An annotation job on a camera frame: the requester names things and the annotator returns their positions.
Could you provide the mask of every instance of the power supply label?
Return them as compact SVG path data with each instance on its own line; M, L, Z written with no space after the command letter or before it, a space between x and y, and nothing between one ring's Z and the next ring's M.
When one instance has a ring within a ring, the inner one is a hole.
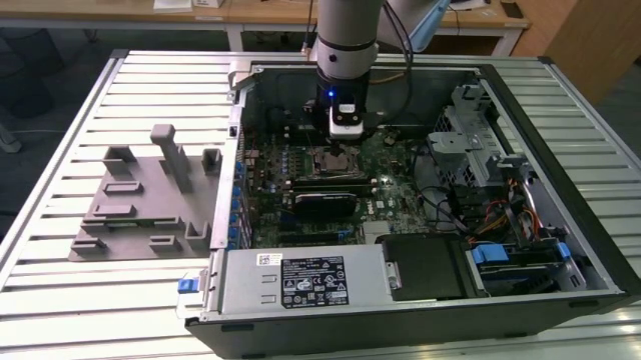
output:
M280 275L285 309L350 304L342 256L281 259Z

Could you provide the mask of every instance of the wooden desk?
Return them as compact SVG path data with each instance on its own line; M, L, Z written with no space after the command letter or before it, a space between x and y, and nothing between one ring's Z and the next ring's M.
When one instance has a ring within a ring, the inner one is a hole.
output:
M229 49L243 51L244 31L304 32L308 4L308 0L225 0L219 9L193 7L189 13L153 13L153 0L1 0L0 26L223 30ZM436 35L496 37L492 55L508 56L528 25L526 19L507 17L499 0L492 0L487 7L459 11L458 21L454 11L447 11Z
M308 0L231 1L227 21L233 24L235 32L304 32L309 9ZM315 21L313 6L311 22L315 23ZM448 10L442 18L436 35L496 37L499 40L491 55L508 56L523 29L528 27L530 21L527 19L507 17L499 0L491 0L490 5L479 9L458 11L458 14Z
M534 20L516 56L548 56L597 104L641 53L639 0L518 0Z

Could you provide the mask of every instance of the green circuit board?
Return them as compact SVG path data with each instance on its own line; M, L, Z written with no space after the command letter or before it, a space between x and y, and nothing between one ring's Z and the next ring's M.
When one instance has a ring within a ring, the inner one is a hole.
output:
M359 171L376 181L375 192L358 198L354 214L331 221L295 222L287 229L283 229L283 219L291 219L293 215L284 184L288 179L312 173L309 147L287 145L275 137L268 144L256 147L260 156L253 157L249 176L252 248L285 246L279 241L280 236L292 234L342 233L340 244L363 244L362 224L366 221L387 221L390 233L428 231L414 179L407 172L414 157L411 144L406 141L386 143L387 137L388 134L379 131L362 145L352 146L358 151Z

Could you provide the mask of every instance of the slotted metal surface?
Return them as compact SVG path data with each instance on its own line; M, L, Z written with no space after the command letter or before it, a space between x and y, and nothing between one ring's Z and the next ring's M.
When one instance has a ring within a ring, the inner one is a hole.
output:
M109 61L17 218L24 226L12 228L0 247L5 256L0 353L9 359L217 358L189 336L175 314L176 280L207 266L205 259L72 263L66 255L98 189L104 172L98 160L106 146L132 145L136 156L159 156L148 130L167 122L177 129L176 142L188 155L221 146L231 111L227 72L231 62L248 59L303 60L275 53L139 51ZM382 60L400 61L396 56ZM627 261L641 272L638 163L591 108L567 93L569 85L553 76L554 69L532 58L435 56L416 60L494 64ZM507 125L499 124L518 151ZM641 308L630 306L571 320L534 337L295 358L638 359L639 333Z

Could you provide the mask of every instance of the blue clip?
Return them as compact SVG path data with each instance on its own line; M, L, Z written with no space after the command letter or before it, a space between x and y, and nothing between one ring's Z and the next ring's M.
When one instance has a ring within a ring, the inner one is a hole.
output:
M484 256L478 247L471 249L471 258L474 259L474 264L484 263Z
M567 260L571 258L571 253L570 253L570 248L567 247L567 244L565 242L559 242L557 244L558 252L561 253L561 257L563 260Z
M177 281L179 294L195 294L199 292L199 279L180 279Z
M476 264L510 260L504 247L500 244L483 244L476 246L471 251L471 257Z

